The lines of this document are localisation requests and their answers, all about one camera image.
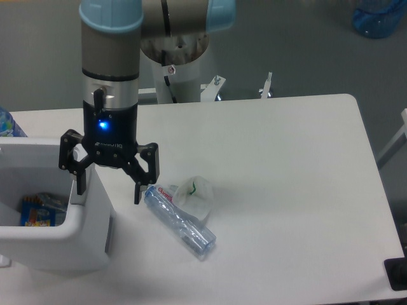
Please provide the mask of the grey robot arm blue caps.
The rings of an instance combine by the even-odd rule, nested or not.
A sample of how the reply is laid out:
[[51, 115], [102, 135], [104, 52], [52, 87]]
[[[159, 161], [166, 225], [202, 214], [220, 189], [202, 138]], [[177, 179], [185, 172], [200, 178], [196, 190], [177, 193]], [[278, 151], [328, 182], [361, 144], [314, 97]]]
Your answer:
[[136, 139], [141, 43], [149, 38], [208, 34], [230, 28], [235, 1], [82, 1], [81, 66], [84, 132], [61, 136], [59, 168], [86, 191], [92, 165], [121, 168], [138, 203], [160, 174], [156, 143]]

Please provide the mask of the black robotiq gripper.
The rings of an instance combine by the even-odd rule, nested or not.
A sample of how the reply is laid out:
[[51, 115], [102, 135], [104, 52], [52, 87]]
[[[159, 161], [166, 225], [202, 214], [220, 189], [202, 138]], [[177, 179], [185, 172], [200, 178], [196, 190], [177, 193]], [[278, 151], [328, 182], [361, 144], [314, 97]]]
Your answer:
[[[123, 168], [134, 181], [134, 204], [142, 192], [159, 178], [159, 150], [155, 142], [137, 145], [137, 105], [122, 109], [102, 109], [83, 102], [84, 136], [69, 129], [60, 138], [59, 168], [76, 177], [77, 195], [86, 191], [86, 169], [92, 164]], [[74, 158], [81, 144], [86, 156]]]

